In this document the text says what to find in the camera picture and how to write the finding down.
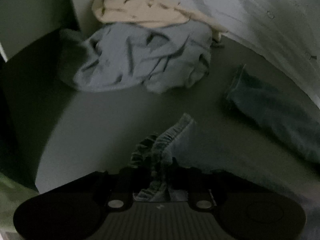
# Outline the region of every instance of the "beige cloth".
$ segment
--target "beige cloth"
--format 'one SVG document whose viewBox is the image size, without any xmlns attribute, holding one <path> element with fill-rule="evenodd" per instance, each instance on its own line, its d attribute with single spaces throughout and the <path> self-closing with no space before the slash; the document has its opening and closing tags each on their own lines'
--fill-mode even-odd
<svg viewBox="0 0 320 240">
<path fill-rule="evenodd" d="M 148 28 L 186 23 L 192 19 L 208 24 L 216 41 L 220 41 L 221 33 L 228 31 L 213 17 L 185 9 L 175 0 L 94 0 L 92 11 L 102 23 L 128 22 Z"/>
</svg>

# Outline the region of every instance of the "pile of clothes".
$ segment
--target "pile of clothes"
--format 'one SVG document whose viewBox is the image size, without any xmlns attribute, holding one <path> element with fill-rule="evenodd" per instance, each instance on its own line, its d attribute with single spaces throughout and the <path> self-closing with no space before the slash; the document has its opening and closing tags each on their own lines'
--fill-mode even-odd
<svg viewBox="0 0 320 240">
<path fill-rule="evenodd" d="M 59 77 L 83 91 L 189 88 L 208 72 L 212 40 L 227 32 L 174 0 L 94 0 L 92 11 L 105 25 L 90 38 L 60 33 Z"/>
</svg>

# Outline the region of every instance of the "gray cloth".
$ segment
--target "gray cloth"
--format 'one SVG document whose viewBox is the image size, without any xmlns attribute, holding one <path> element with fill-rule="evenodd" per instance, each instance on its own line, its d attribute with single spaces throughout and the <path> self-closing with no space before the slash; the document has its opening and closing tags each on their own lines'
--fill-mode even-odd
<svg viewBox="0 0 320 240">
<path fill-rule="evenodd" d="M 320 163 L 320 124 L 275 87 L 247 73 L 240 66 L 226 99 L 302 158 Z"/>
<path fill-rule="evenodd" d="M 208 71 L 212 31 L 192 21 L 163 28 L 105 25 L 89 39 L 62 30 L 59 77 L 83 91 L 107 91 L 143 83 L 162 93 L 191 87 Z"/>
<path fill-rule="evenodd" d="M 299 240 L 318 240 L 320 235 L 320 202 L 305 195 L 294 192 L 285 181 L 275 177 L 272 173 L 257 166 L 242 155 L 234 155 L 224 147 L 210 133 L 204 133 L 194 119 L 184 114 L 173 127 L 159 137 L 151 136 L 148 143 L 143 142 L 132 154 L 130 166 L 146 164 L 146 157 L 150 156 L 153 181 L 148 189 L 143 189 L 135 197 L 137 201 L 185 201 L 187 192 L 174 192 L 168 183 L 166 169 L 177 160 L 179 166 L 196 167 L 203 173 L 212 170 L 225 170 L 251 181 L 259 186 L 287 196 L 299 203 L 307 216 L 307 223 Z"/>
</svg>

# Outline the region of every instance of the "crumpled gray fabric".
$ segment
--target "crumpled gray fabric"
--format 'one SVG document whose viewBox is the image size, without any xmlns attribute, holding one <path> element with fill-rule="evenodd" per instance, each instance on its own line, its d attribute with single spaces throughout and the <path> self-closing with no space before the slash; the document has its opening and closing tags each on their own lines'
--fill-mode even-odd
<svg viewBox="0 0 320 240">
<path fill-rule="evenodd" d="M 143 153 L 143 150 L 138 150 L 142 152 L 142 155 L 132 154 L 129 164 L 135 167 L 137 163 L 142 163 L 144 156 L 153 158 L 150 164 L 155 171 L 153 181 L 148 189 L 143 189 L 137 196 L 134 196 L 136 201 L 185 201 L 188 199 L 187 192 L 174 192 L 168 183 L 165 171 L 172 163 L 172 158 L 175 158 L 178 165 L 183 168 L 196 167 L 203 173 L 225 170 L 291 198 L 302 206 L 307 216 L 307 223 L 299 240 L 319 240 L 320 200 L 294 192 L 287 182 L 257 166 L 247 157 L 229 152 L 212 134 L 202 131 L 190 115 L 184 114 L 173 127 L 159 137 L 153 136 L 152 140 L 148 146 L 145 143 L 141 146 L 148 154 Z"/>
<path fill-rule="evenodd" d="M 320 124 L 275 87 L 249 75 L 244 66 L 237 69 L 226 99 L 301 157 L 320 163 Z"/>
<path fill-rule="evenodd" d="M 58 76 L 83 91 L 118 90 L 143 83 L 162 93 L 191 87 L 207 72 L 212 31 L 204 23 L 162 28 L 134 24 L 105 25 L 87 40 L 80 32 L 61 30 Z"/>
</svg>

